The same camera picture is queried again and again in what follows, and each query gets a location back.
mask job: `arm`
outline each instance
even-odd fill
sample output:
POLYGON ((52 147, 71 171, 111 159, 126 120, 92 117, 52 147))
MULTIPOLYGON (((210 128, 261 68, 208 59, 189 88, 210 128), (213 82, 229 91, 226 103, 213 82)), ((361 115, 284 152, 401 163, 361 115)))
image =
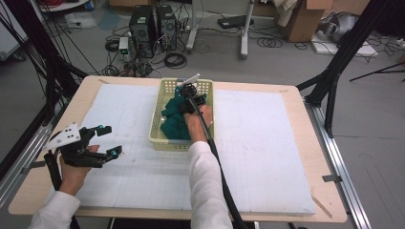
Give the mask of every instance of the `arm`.
MULTIPOLYGON (((207 125, 212 113, 209 107, 201 107, 207 125)), ((191 191, 191 228, 232 228, 224 200, 221 171, 217 158, 206 143, 203 127, 196 114, 185 114, 193 144, 188 150, 189 180, 191 191)))
MULTIPOLYGON (((89 150, 97 152, 98 147, 98 145, 91 146, 89 150)), ((84 178, 91 168, 67 165, 62 157, 60 157, 60 166, 62 168, 62 184, 59 191, 56 191, 48 203, 33 215, 30 229, 66 229, 80 205, 80 201, 75 198, 75 195, 83 186, 84 178)))

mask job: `plastic basket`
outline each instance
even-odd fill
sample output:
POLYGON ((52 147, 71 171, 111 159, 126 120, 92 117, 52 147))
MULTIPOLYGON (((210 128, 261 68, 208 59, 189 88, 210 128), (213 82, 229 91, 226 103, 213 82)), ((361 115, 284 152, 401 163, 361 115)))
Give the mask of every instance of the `plastic basket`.
MULTIPOLYGON (((149 139, 157 151, 187 151, 191 141, 182 139, 167 139, 166 135, 160 130, 160 124, 165 121, 161 111, 165 109, 170 98, 174 97, 176 87, 184 79, 163 78, 160 82, 158 97, 156 99, 155 110, 152 115, 151 128, 149 130, 149 139)), ((206 94, 206 104, 212 107, 214 114, 214 90, 211 80, 199 79, 195 83, 198 90, 197 94, 206 94)), ((209 132, 214 137, 214 124, 209 127, 209 132)))

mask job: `black electronic device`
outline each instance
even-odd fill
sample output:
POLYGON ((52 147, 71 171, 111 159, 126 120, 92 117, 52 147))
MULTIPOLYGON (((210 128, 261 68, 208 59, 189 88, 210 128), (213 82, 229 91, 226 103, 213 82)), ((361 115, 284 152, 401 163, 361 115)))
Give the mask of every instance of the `black electronic device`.
POLYGON ((158 38, 163 51, 174 51, 177 48, 176 16, 170 6, 157 6, 156 18, 158 38))
MULTIPOLYGON (((239 28, 245 25, 246 16, 234 16, 218 19, 218 24, 224 30, 231 28, 239 28)), ((253 25, 254 21, 250 19, 249 25, 253 25)))
POLYGON ((136 57, 152 58, 157 40, 153 8, 149 5, 136 5, 129 22, 136 57))

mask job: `gray floor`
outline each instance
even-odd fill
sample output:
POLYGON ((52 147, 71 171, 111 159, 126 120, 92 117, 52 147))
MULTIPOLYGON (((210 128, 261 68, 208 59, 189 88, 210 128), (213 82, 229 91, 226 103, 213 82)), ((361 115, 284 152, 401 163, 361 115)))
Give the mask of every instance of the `gray floor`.
MULTIPOLYGON (((96 9, 92 16, 97 27, 70 34, 97 70, 106 65, 105 38, 113 29, 128 24, 127 15, 116 10, 96 9)), ((218 29, 216 18, 216 15, 205 17, 201 26, 218 29)), ((254 29, 272 25, 268 19, 257 18, 255 22, 254 29)), ((293 44, 283 42, 282 48, 269 49, 261 48, 256 40, 249 39, 248 59, 241 60, 239 35, 199 31, 197 39, 195 49, 204 54, 188 54, 187 66, 183 69, 160 69, 164 77, 200 73, 203 78, 215 81, 298 85, 321 73, 332 59, 330 55, 315 54, 311 46, 298 50, 293 44)), ((85 72, 93 72, 73 45, 66 44, 74 65, 85 72)), ((384 45, 375 46, 375 49, 382 51, 384 45)), ((337 89, 333 121, 335 140, 372 228, 402 228, 405 224, 405 179, 402 177, 405 172, 402 134, 405 105, 401 102, 405 95, 401 80, 405 74, 372 75, 354 82, 349 79, 391 66, 401 54, 403 52, 394 55, 380 52, 370 63, 355 57, 343 72, 337 89)), ((149 76, 161 77, 158 72, 149 76)), ((310 89, 306 89, 302 95, 309 92, 310 89)), ((0 94, 2 159, 45 100, 29 61, 0 63, 0 94)), ((11 216, 7 212, 8 204, 1 209, 0 228, 28 226, 31 216, 11 216)), ((79 222, 82 228, 106 228, 108 219, 80 218, 79 222)), ((296 226, 354 228, 351 219, 343 224, 297 222, 296 226)), ((283 222, 261 222, 260 227, 288 228, 283 222)))

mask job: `table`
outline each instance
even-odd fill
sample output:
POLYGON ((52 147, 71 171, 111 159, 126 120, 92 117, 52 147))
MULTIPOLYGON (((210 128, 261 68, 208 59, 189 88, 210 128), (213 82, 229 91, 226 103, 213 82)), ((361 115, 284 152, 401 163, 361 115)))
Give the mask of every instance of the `table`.
MULTIPOLYGON (((103 84, 127 84, 141 86, 158 86, 159 79, 120 78, 110 76, 88 76, 77 90, 71 104, 55 127, 55 131, 64 129, 72 120, 81 123, 103 84)), ((327 161, 313 130, 307 110, 298 90, 293 86, 245 84, 215 82, 216 90, 253 91, 280 94, 286 104, 289 121, 296 140, 304 169, 307 174, 316 214, 311 216, 281 216, 264 213, 242 213, 248 221, 315 221, 344 222, 346 210, 333 182, 325 182, 322 176, 330 174, 327 161)), ((43 160, 42 152, 38 160, 43 160)), ((48 169, 35 168, 30 171, 19 191, 15 195, 9 211, 16 215, 32 215, 43 206, 52 187, 48 169)), ((142 219, 190 219, 190 211, 80 207, 77 216, 108 218, 142 218, 142 219)))

